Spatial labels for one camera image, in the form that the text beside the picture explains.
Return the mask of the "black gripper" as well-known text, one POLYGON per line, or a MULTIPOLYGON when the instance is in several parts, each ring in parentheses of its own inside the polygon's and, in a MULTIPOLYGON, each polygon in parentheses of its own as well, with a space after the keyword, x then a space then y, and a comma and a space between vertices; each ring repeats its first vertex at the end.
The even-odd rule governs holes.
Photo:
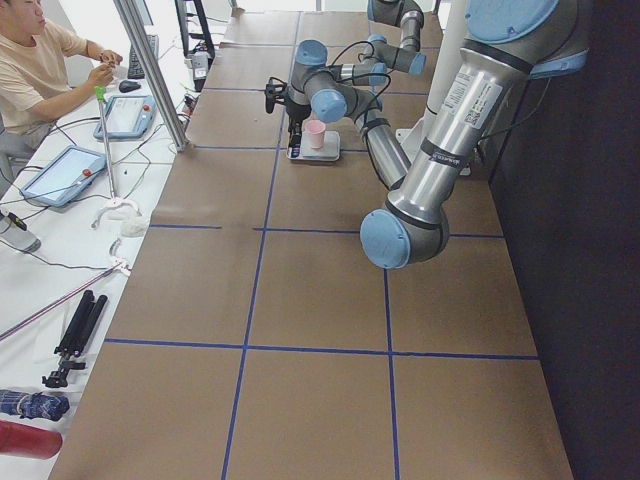
POLYGON ((302 142, 302 124, 309 117, 309 105, 286 98, 285 109, 289 118, 287 149, 299 149, 302 142))

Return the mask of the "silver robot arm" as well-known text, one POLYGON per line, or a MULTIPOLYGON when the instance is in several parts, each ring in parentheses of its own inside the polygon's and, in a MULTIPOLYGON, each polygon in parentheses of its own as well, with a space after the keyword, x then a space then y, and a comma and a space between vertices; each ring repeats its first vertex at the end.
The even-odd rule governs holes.
POLYGON ((419 74, 424 24, 413 1, 372 1, 371 21, 401 31, 399 46, 371 37, 363 61, 331 66, 317 40, 299 43, 289 81, 268 87, 266 102, 282 102, 293 139, 305 119, 353 121, 369 151, 374 170, 387 187, 382 208, 369 213, 360 241, 369 260, 383 269, 400 269, 438 255, 449 225, 443 209, 460 172, 477 144, 491 135, 491 123, 513 86, 580 70, 589 51, 592 5, 588 1, 458 1, 446 31, 458 34, 456 54, 440 54, 440 65, 455 73, 439 105, 421 122, 422 139, 408 155, 383 116, 380 99, 365 87, 388 70, 419 74))
POLYGON ((369 1, 367 15, 370 21, 398 28, 400 42, 392 45, 385 36, 371 34, 358 62, 338 68, 339 79, 354 86, 378 86, 391 71, 420 76, 427 63, 421 52, 422 8, 415 1, 369 1))

